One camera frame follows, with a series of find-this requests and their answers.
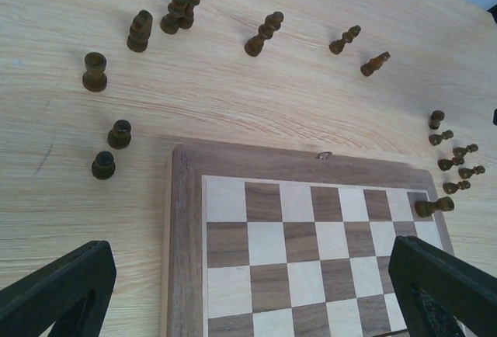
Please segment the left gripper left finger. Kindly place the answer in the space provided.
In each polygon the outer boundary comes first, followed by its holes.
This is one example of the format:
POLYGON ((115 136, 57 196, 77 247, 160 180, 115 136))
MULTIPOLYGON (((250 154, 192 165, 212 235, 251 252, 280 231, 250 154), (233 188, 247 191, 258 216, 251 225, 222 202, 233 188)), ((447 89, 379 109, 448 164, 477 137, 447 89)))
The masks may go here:
POLYGON ((107 241, 89 241, 1 290, 1 335, 98 336, 116 282, 107 241))

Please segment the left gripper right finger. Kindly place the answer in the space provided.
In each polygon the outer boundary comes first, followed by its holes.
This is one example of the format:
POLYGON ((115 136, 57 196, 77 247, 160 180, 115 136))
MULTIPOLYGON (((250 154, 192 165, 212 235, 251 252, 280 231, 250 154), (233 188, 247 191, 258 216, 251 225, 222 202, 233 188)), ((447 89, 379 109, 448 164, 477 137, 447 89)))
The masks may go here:
POLYGON ((496 278, 414 236, 394 240, 388 273, 411 336, 496 335, 496 278))

